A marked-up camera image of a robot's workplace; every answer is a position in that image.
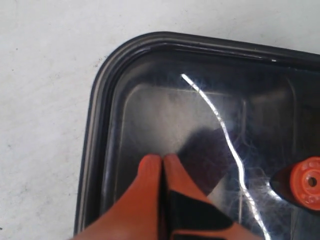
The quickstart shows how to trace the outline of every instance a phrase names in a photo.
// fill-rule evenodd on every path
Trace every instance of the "orange cap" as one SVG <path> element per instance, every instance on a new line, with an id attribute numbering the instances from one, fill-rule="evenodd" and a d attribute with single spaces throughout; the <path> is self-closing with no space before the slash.
<path id="1" fill-rule="evenodd" d="M 310 157 L 293 167 L 290 188 L 301 205 L 320 211 L 320 157 Z"/>

